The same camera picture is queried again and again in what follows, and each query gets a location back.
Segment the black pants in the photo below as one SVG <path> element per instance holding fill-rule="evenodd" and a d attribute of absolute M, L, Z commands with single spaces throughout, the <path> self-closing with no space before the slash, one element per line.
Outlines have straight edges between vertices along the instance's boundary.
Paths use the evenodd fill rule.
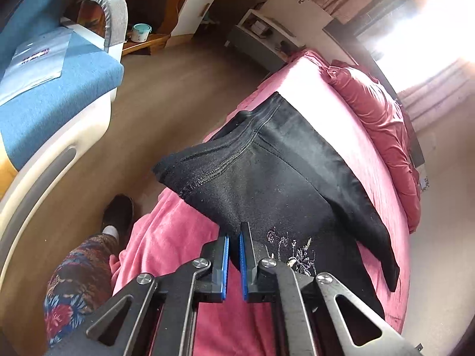
<path fill-rule="evenodd" d="M 360 247 L 379 260 L 395 291 L 399 267 L 387 227 L 344 159 L 278 93 L 153 171 L 229 236 L 232 261 L 248 223 L 276 260 L 306 276 L 333 274 L 383 314 Z"/>

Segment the floral patterned trouser leg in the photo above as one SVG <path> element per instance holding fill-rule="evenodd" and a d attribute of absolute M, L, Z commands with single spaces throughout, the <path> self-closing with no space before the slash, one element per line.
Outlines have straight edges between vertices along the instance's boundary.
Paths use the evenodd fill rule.
<path fill-rule="evenodd" d="M 97 234 L 71 250 L 53 272 L 43 303 L 47 345 L 52 348 L 111 296 L 110 257 L 118 241 Z"/>

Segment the pink bed sheet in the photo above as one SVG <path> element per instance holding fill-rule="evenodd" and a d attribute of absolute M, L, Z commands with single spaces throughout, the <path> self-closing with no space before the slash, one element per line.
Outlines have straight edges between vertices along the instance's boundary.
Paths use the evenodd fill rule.
<path fill-rule="evenodd" d="M 396 291 L 384 280 L 379 261 L 367 249 L 361 255 L 385 319 L 401 331 L 407 312 L 410 284 L 409 230 L 387 165 L 357 115 L 344 99 L 322 80 L 322 59 L 307 52 L 262 83 L 239 104 L 250 110 L 271 93 L 281 93 L 345 160 L 362 183 L 390 234 L 400 266 Z M 163 190 L 153 210 L 133 227 L 127 247 L 110 260 L 112 285 L 121 290 L 142 272 L 163 275 L 192 260 L 201 246 L 217 236 L 217 225 L 172 190 Z M 238 271 L 232 268 L 225 302 L 207 304 L 198 313 L 197 355 L 272 355 L 274 336 L 269 305 L 244 302 Z"/>

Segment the black shoe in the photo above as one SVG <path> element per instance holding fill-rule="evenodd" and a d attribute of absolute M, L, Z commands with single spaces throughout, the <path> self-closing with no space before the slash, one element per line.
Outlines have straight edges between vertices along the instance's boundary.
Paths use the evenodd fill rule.
<path fill-rule="evenodd" d="M 130 239 L 134 224 L 134 202 L 127 195 L 115 195 L 102 217 L 102 233 L 113 236 L 120 247 Z"/>

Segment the blue cushioned sofa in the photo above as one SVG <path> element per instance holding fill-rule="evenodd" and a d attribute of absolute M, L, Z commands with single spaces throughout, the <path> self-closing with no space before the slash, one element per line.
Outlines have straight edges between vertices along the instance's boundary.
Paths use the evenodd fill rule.
<path fill-rule="evenodd" d="M 108 129 L 124 68 L 99 37 L 66 14 L 72 0 L 1 0 L 1 79 L 16 48 L 58 27 L 72 30 L 59 78 L 1 105 L 1 269 L 32 216 Z"/>

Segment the red quilted duvet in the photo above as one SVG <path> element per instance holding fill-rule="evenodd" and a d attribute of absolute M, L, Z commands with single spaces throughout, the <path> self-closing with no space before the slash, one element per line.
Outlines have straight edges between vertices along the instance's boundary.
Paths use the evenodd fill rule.
<path fill-rule="evenodd" d="M 375 77 L 355 66 L 320 68 L 331 85 L 358 116 L 389 170 L 407 215 L 410 233 L 421 219 L 419 172 L 411 160 L 410 139 L 400 105 Z"/>

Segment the dark headboard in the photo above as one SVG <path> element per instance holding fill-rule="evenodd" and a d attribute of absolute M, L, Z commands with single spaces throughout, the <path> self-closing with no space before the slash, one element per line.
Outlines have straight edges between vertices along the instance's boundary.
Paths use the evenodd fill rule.
<path fill-rule="evenodd" d="M 411 153 L 411 159 L 416 168 L 425 163 L 423 151 L 421 149 L 419 140 L 412 127 L 411 120 L 407 111 L 403 107 L 402 101 L 398 98 L 398 95 L 389 80 L 386 78 L 382 70 L 376 64 L 372 58 L 370 52 L 360 43 L 357 37 L 352 33 L 352 30 L 348 25 L 342 24 L 338 19 L 334 18 L 329 24 L 327 24 L 323 31 L 329 35 L 342 50 L 353 60 L 356 64 L 363 66 L 367 71 L 385 88 L 385 90 L 391 95 L 391 97 L 399 104 L 403 111 L 404 120 L 407 122 L 408 135 L 409 135 L 409 150 Z"/>

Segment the grey white bedside shelf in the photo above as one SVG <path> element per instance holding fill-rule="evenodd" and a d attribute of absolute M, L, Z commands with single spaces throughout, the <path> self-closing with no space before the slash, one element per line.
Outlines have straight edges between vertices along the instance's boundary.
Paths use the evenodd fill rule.
<path fill-rule="evenodd" d="M 228 33 L 226 47 L 236 48 L 270 74 L 288 64 L 294 54 L 305 49 L 286 27 L 259 10 L 250 9 Z"/>

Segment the clear plastic document sleeve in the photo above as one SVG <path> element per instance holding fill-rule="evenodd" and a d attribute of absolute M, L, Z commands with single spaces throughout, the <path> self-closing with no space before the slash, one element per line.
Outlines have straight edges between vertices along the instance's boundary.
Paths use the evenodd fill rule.
<path fill-rule="evenodd" d="M 1 105 L 59 78 L 71 37 L 71 29 L 58 27 L 20 44 L 1 79 Z"/>

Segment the teal lidded white jar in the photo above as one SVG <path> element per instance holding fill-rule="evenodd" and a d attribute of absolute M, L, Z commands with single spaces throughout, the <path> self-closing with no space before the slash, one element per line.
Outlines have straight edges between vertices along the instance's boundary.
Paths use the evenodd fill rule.
<path fill-rule="evenodd" d="M 151 26 L 145 23 L 137 23 L 132 27 L 130 39 L 134 43 L 145 43 L 151 32 Z"/>

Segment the wooden shelf unit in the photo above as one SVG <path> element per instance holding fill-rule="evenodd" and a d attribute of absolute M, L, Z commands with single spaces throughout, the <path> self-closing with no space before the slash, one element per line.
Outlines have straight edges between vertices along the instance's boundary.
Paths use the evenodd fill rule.
<path fill-rule="evenodd" d="M 72 0 L 66 14 L 95 33 L 93 43 L 116 59 L 133 52 L 153 54 L 165 47 L 185 0 Z M 151 26 L 145 43 L 130 39 L 137 23 Z"/>

